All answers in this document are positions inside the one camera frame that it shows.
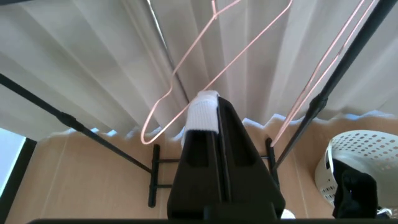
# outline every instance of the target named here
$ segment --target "pink clothes hanger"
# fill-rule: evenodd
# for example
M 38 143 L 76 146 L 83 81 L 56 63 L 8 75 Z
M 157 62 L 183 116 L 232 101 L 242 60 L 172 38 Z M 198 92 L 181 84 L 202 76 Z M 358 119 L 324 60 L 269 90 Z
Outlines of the pink clothes hanger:
M 355 14 L 357 13 L 358 9 L 362 6 L 364 0 L 360 1 L 358 3 L 358 5 L 356 6 L 355 10 L 353 11 L 353 13 L 350 15 L 350 17 L 348 18 L 348 20 L 345 22 L 344 26 L 341 28 L 341 30 L 339 31 L 339 33 L 337 34 L 337 36 L 335 37 L 334 41 L 331 43 L 331 45 L 329 46 L 328 50 L 325 52 L 325 54 L 323 55 L 323 57 L 321 58 L 321 60 L 318 62 L 318 65 L 315 67 L 311 78 L 309 79 L 309 81 L 307 82 L 307 84 L 305 85 L 304 89 L 302 90 L 301 94 L 298 96 L 298 98 L 296 99 L 296 102 L 294 103 L 292 109 L 290 110 L 289 114 L 287 115 L 287 117 L 285 118 L 282 126 L 280 127 L 277 136 L 274 138 L 274 140 L 272 140 L 271 142 L 271 147 L 274 147 L 276 142 L 279 140 L 279 138 L 281 137 L 281 135 L 284 133 L 284 131 L 286 130 L 287 126 L 289 125 L 289 123 L 293 120 L 294 116 L 299 112 L 300 108 L 303 106 L 304 102 L 308 99 L 308 97 L 311 95 L 311 93 L 314 91 L 315 87 L 321 82 L 321 80 L 325 77 L 326 73 L 328 73 L 329 69 L 333 66 L 333 64 L 337 61 L 337 59 L 340 57 L 341 52 L 343 51 L 343 49 L 347 46 L 349 40 L 352 38 L 355 30 L 358 28 L 359 24 L 361 23 L 361 21 L 364 19 L 364 17 L 366 16 L 366 14 L 368 13 L 368 11 L 370 10 L 370 8 L 372 7 L 372 5 L 374 4 L 375 0 L 373 0 L 370 5 L 368 6 L 368 8 L 365 10 L 365 12 L 363 13 L 363 15 L 361 16 L 361 18 L 359 19 L 359 21 L 356 23 L 354 29 L 349 33 L 349 36 L 347 37 L 347 39 L 345 40 L 343 46 L 339 49 L 337 55 L 334 57 L 334 59 L 331 61 L 331 63 L 329 64 L 329 66 L 326 68 L 326 70 L 322 73 L 322 75 L 318 78 L 317 82 L 314 84 L 314 86 L 311 88 L 311 90 L 305 95 L 304 99 L 302 99 L 302 97 L 304 96 L 304 93 L 308 90 L 308 88 L 310 87 L 311 82 L 313 81 L 313 79 L 315 78 L 315 75 L 318 73 L 320 66 L 322 65 L 323 61 L 326 59 L 326 57 L 328 56 L 328 54 L 330 53 L 330 51 L 332 50 L 332 48 L 335 46 L 337 40 L 341 37 L 341 35 L 343 34 L 343 32 L 345 31 L 345 29 L 347 28 L 348 24 L 351 22 L 351 20 L 353 19 L 353 17 L 355 16 Z
M 162 101 L 165 97 L 167 97 L 171 93 L 171 91 L 173 90 L 172 79 L 173 79 L 175 73 L 177 72 L 177 70 L 180 68 L 180 66 L 183 63 L 183 61 L 186 59 L 188 54 L 192 51 L 194 46 L 196 46 L 196 44 L 198 43 L 200 38 L 203 36 L 203 34 L 206 32 L 206 30 L 209 28 L 211 23 L 213 23 L 213 21 L 216 20 L 217 17 L 221 13 L 225 12 L 227 9 L 229 9 L 232 6 L 234 6 L 235 4 L 237 4 L 240 1 L 241 0 L 236 0 L 236 1 L 232 2 L 231 4 L 227 5 L 226 7 L 224 7 L 222 10 L 217 11 L 216 10 L 215 0 L 211 0 L 211 6 L 213 8 L 213 16 L 211 17 L 209 22 L 206 24 L 206 26 L 203 28 L 203 30 L 199 33 L 199 35 L 196 38 L 196 40 L 193 42 L 191 47 L 187 50 L 185 55 L 181 58 L 181 61 L 177 64 L 177 66 L 175 67 L 174 71 L 172 72 L 172 76 L 170 78 L 170 89 L 168 90 L 168 92 L 165 95 L 163 95 L 159 100 L 157 100 L 156 103 L 153 105 L 152 109 L 150 110 L 149 115 L 148 115 L 147 119 L 145 120 L 144 126 L 142 127 L 142 131 L 141 131 L 141 142 L 143 144 L 153 143 L 189 107 L 190 102 L 168 124 L 166 124 L 166 126 L 164 126 L 164 128 L 162 128 L 151 140 L 149 140 L 149 141 L 145 140 L 145 133 L 146 133 L 146 129 L 147 129 L 148 123 L 149 123 L 152 115 L 154 114 L 154 111 L 156 110 L 156 107 L 160 103 L 160 101 Z M 265 31 L 267 31 L 270 28 L 270 26 L 272 26 L 283 14 L 285 14 L 285 12 L 287 12 L 287 10 L 292 5 L 292 2 L 293 2 L 293 0 L 290 0 L 288 5 L 286 6 L 286 8 L 270 24 L 268 24 L 268 26 L 266 28 L 264 28 L 254 39 L 252 39 L 252 41 L 245 48 L 243 48 L 243 50 L 229 64 L 227 64 L 227 66 L 225 66 L 225 68 L 222 69 L 222 71 L 220 71 L 220 73 L 216 77 L 214 77 L 214 79 L 212 79 L 212 81 L 210 81 L 209 84 L 207 84 L 207 86 L 204 87 L 204 89 L 202 89 L 202 91 L 206 90 L 207 88 L 209 88 L 209 86 L 211 86 L 263 33 L 265 33 Z

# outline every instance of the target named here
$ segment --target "pleated curtain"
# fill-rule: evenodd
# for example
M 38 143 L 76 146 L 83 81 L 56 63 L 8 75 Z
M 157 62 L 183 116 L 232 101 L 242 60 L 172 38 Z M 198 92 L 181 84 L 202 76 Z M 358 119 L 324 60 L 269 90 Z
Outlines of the pleated curtain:
M 217 0 L 216 6 L 231 2 Z M 265 124 L 273 114 L 285 116 L 358 2 L 294 0 L 211 89 L 232 102 L 242 119 Z M 370 2 L 365 1 L 321 72 Z M 177 71 L 174 90 L 147 131 L 165 126 L 288 3 L 242 0 L 220 15 Z M 0 6 L 0 72 L 88 128 L 124 136 L 142 128 L 212 13 L 210 0 L 35 0 Z M 371 110 L 398 114 L 397 20 L 395 6 L 331 94 L 321 119 Z M 166 134 L 179 133 L 185 119 L 183 114 Z M 67 129 L 3 86 L 0 127 L 35 140 Z

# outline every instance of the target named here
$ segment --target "wooden floor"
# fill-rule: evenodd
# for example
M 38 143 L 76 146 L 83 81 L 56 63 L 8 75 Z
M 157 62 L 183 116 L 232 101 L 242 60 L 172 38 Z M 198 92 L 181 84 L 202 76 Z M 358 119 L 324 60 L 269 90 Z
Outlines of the wooden floor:
M 264 141 L 275 137 L 282 121 L 272 119 L 265 127 L 244 123 L 260 154 Z M 278 170 L 280 187 L 297 218 L 331 218 L 333 208 L 318 193 L 315 168 L 329 140 L 354 129 L 398 134 L 398 120 L 382 116 L 313 122 Z M 277 157 L 297 128 L 292 123 L 275 151 Z M 103 135 L 145 165 L 151 165 L 152 145 L 140 143 L 139 133 L 130 137 Z M 180 140 L 161 136 L 161 158 L 179 158 Z M 177 164 L 160 166 L 159 183 L 171 184 Z M 157 206 L 147 206 L 150 175 L 113 152 L 76 132 L 55 134 L 39 142 L 25 173 L 7 224 L 36 218 L 167 218 L 169 189 L 160 189 Z

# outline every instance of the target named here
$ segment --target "beige curtain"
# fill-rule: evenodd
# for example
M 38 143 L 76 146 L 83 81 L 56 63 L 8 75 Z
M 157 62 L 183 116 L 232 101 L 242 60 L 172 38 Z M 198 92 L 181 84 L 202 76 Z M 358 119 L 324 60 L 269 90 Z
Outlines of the beige curtain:
M 229 2 L 216 3 L 221 9 Z M 158 107 L 148 131 L 167 124 L 287 3 L 242 0 L 222 14 L 178 71 L 180 82 L 174 80 L 174 91 Z M 241 118 L 264 124 L 275 113 L 286 115 L 357 3 L 295 0 L 289 13 L 212 89 L 232 102 Z M 179 62 L 212 13 L 210 0 L 152 0 L 150 5 L 167 50 L 144 0 L 36 0 L 1 6 L 0 72 L 89 128 L 122 136 L 140 129 L 169 89 L 169 57 Z M 397 18 L 395 6 L 330 96 L 321 118 L 371 110 L 398 114 Z M 67 129 L 3 86 L 0 95 L 0 127 L 36 140 Z M 184 122 L 183 116 L 167 134 L 179 133 Z

